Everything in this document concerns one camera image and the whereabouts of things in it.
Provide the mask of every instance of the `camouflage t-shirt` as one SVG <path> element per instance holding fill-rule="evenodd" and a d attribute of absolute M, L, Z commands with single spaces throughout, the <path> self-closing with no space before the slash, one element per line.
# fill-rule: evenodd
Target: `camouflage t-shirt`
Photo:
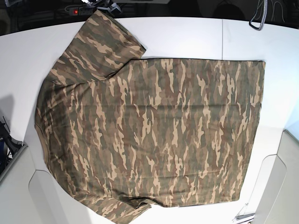
<path fill-rule="evenodd" d="M 101 12 L 86 21 L 37 101 L 49 171 L 69 195 L 118 224 L 151 203 L 238 200 L 265 63 L 140 60 L 144 52 Z"/>

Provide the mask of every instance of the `short sleeve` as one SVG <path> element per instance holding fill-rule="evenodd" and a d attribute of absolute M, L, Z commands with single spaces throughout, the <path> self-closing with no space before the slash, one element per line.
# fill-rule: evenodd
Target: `short sleeve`
<path fill-rule="evenodd" d="M 111 197 L 79 194 L 75 196 L 75 199 L 116 224 L 128 224 L 151 208 L 149 204 L 143 204 L 134 209 L 129 204 Z"/>
<path fill-rule="evenodd" d="M 68 85 L 100 81 L 132 59 L 144 47 L 117 21 L 96 11 L 82 26 L 46 80 Z"/>

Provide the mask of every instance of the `white tabletop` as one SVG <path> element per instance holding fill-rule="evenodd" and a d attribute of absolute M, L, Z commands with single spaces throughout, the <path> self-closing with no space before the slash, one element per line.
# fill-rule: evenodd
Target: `white tabletop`
<path fill-rule="evenodd" d="M 262 31 L 255 31 L 244 21 L 204 18 L 129 18 L 118 21 L 145 46 L 147 51 L 144 58 L 266 61 L 260 124 L 240 200 L 187 208 L 154 206 L 132 222 L 176 224 L 197 221 L 200 216 L 203 223 L 231 223 L 243 205 L 248 203 L 263 159 L 277 153 L 283 129 L 299 119 L 299 115 L 291 116 L 294 107 L 298 106 L 299 31 L 273 25 L 265 25 Z M 19 140 L 25 138 L 38 170 L 47 171 L 41 145 L 33 128 L 32 115 L 37 94 L 43 79 L 82 24 L 64 24 L 0 37 L 0 108 L 10 120 L 12 136 Z M 269 175 L 266 172 L 264 180 L 267 181 Z M 59 187 L 57 191 L 58 195 L 66 194 Z M 260 197 L 256 197 L 249 210 L 254 211 L 259 200 Z M 61 201 L 70 223 L 82 220 L 80 217 L 84 214 L 79 212 L 81 205 L 72 200 Z M 68 209 L 69 203 L 78 212 Z M 103 224 L 111 223 L 90 210 L 88 216 L 89 223 L 99 220 Z"/>

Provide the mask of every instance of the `white surface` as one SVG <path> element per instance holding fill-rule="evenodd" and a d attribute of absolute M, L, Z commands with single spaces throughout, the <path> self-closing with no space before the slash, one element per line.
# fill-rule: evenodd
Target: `white surface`
<path fill-rule="evenodd" d="M 258 59 L 266 61 L 259 124 L 284 128 L 299 96 L 299 30 L 223 20 L 223 60 Z"/>
<path fill-rule="evenodd" d="M 200 221 L 207 224 L 230 224 L 244 204 L 249 202 L 263 159 L 277 152 L 282 130 L 295 106 L 299 91 L 296 88 L 299 77 L 299 31 L 265 25 L 263 31 L 257 32 L 247 22 L 202 18 L 134 18 L 118 21 L 147 48 L 144 57 L 221 59 L 223 54 L 224 60 L 266 61 L 260 125 L 240 200 L 185 208 L 153 206 L 132 222 L 176 224 L 197 222 L 200 217 Z M 81 25 L 65 24 L 0 37 L 0 48 L 6 53 L 0 56 L 0 67 L 7 74 L 4 77 L 7 85 L 0 89 L 0 99 L 7 95 L 14 98 L 11 128 L 15 138 L 22 139 L 25 135 L 42 80 Z M 47 170 L 33 120 L 28 126 L 25 141 L 31 146 L 36 169 Z M 53 199 L 52 202 L 48 201 L 50 206 L 55 206 L 55 198 L 59 198 L 63 209 L 75 206 L 75 202 L 59 186 L 55 192 L 46 189 L 47 186 L 43 188 L 44 192 L 51 192 L 47 196 Z M 87 211 L 91 218 L 85 223 L 99 223 L 99 216 L 89 209 Z M 66 215 L 68 212 L 71 213 L 71 210 L 65 210 Z M 79 224 L 82 220 L 75 219 L 70 223 Z"/>
<path fill-rule="evenodd" d="M 34 173 L 29 192 L 44 224 L 113 224 L 70 197 L 48 172 Z"/>
<path fill-rule="evenodd" d="M 264 193 L 262 189 L 265 189 L 267 186 L 268 179 L 265 177 L 270 176 L 276 158 L 277 155 L 269 155 L 263 160 L 251 198 L 242 215 L 253 214 L 256 212 Z"/>
<path fill-rule="evenodd" d="M 143 58 L 221 59 L 222 20 L 185 17 L 117 19 L 146 48 Z"/>
<path fill-rule="evenodd" d="M 34 172 L 30 151 L 25 148 L 0 182 L 0 223 L 43 224 L 28 190 Z"/>
<path fill-rule="evenodd" d="M 282 135 L 278 158 L 286 167 L 286 175 L 281 172 L 284 169 L 282 166 L 275 170 L 274 165 L 253 224 L 298 223 L 299 142 L 287 132 Z M 282 178 L 283 184 L 278 188 L 277 183 Z"/>
<path fill-rule="evenodd" d="M 274 161 L 273 169 L 267 183 L 262 200 L 256 210 L 256 216 L 253 224 L 264 224 L 267 217 L 275 203 L 277 196 L 284 185 L 285 177 L 287 175 L 287 168 L 281 159 L 277 156 Z M 282 223 L 288 223 L 289 219 L 285 219 Z"/>
<path fill-rule="evenodd" d="M 1 83 L 5 84 L 0 88 L 0 102 L 3 98 L 13 102 L 11 111 L 4 105 L 0 107 L 4 116 L 11 119 L 14 139 L 23 141 L 43 79 L 82 24 L 69 23 L 0 37 Z"/>
<path fill-rule="evenodd" d="M 266 61 L 261 116 L 241 191 L 240 200 L 246 200 L 263 159 L 277 153 L 283 129 L 299 118 L 291 117 L 299 96 L 299 30 L 266 24 L 255 31 L 247 22 L 223 20 L 223 60 Z M 260 193 L 252 195 L 254 204 Z"/>
<path fill-rule="evenodd" d="M 265 224 L 297 224 L 299 186 L 299 143 L 287 132 L 283 133 L 278 156 L 286 166 L 285 181 L 271 208 Z"/>

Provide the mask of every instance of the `shirt sleeve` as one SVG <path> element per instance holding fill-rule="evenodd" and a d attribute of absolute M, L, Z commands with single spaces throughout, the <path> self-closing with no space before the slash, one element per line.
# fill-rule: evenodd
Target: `shirt sleeve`
<path fill-rule="evenodd" d="M 143 204 L 134 209 L 132 206 L 114 198 L 95 197 L 88 194 L 76 195 L 75 199 L 116 224 L 128 224 L 151 208 L 149 204 Z"/>
<path fill-rule="evenodd" d="M 72 97 L 68 91 L 72 84 L 108 79 L 144 52 L 143 46 L 123 26 L 96 11 L 55 63 L 37 99 L 35 128 L 50 173 L 71 197 L 116 224 L 128 224 L 150 205 L 132 207 L 107 192 L 94 192 L 92 184 L 85 182 L 88 178 L 85 160 L 77 153 L 80 147 L 66 137 L 70 133 L 66 130 L 68 119 L 64 112 L 68 108 L 64 102 Z M 66 153 L 70 151 L 75 161 Z"/>
<path fill-rule="evenodd" d="M 117 21 L 96 11 L 54 64 L 48 81 L 69 85 L 110 78 L 145 48 Z"/>

